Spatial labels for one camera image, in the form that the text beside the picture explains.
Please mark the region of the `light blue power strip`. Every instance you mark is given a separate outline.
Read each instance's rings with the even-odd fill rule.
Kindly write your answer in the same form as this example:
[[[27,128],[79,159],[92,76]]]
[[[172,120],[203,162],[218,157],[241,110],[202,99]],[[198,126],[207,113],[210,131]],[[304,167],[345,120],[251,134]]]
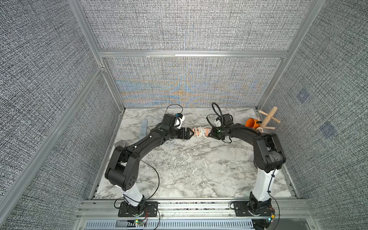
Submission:
[[[160,112],[163,111],[164,111],[163,109],[157,110],[157,115],[155,117],[150,115],[145,116],[145,118],[141,122],[140,135],[139,135],[140,140],[143,139],[145,136],[147,136],[147,134],[150,132],[149,130],[150,122],[154,123],[154,127],[162,128],[163,117],[164,114],[167,113],[164,112],[160,114]]]

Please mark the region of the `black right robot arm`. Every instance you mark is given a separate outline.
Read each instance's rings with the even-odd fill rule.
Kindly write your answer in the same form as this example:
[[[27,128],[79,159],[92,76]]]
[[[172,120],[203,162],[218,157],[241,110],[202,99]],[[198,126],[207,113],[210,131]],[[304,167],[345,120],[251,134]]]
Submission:
[[[233,124],[223,128],[213,128],[209,137],[217,140],[225,140],[226,137],[236,138],[253,146],[257,178],[249,195],[248,210],[252,215],[259,216],[262,211],[271,209],[272,186],[276,175],[286,162],[286,156],[277,135],[261,133],[242,124]]]

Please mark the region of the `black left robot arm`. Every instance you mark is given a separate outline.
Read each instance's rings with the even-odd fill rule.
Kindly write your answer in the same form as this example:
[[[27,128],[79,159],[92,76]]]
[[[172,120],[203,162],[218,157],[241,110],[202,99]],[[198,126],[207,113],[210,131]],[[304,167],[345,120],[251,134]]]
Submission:
[[[165,114],[147,136],[126,147],[116,146],[105,171],[105,178],[122,190],[124,200],[132,207],[142,206],[146,198],[136,186],[140,163],[153,149],[172,139],[189,140],[194,131],[182,127],[182,114]]]

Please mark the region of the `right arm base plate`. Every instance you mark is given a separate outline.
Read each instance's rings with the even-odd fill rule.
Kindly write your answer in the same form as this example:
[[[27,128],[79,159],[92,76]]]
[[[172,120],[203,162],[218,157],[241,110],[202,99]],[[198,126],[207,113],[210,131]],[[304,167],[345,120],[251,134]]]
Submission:
[[[237,217],[275,217],[275,209],[272,207],[271,199],[266,201],[234,201],[230,208],[235,211]]]

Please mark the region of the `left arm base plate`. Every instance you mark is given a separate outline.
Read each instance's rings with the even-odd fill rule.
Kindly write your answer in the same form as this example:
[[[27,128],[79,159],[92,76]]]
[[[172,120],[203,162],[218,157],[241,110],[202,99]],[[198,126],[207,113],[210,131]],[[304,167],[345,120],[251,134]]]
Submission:
[[[145,218],[145,217],[157,217],[158,202],[144,202],[142,205],[134,207],[127,202],[123,201],[120,204],[118,210],[118,217],[122,218]]]

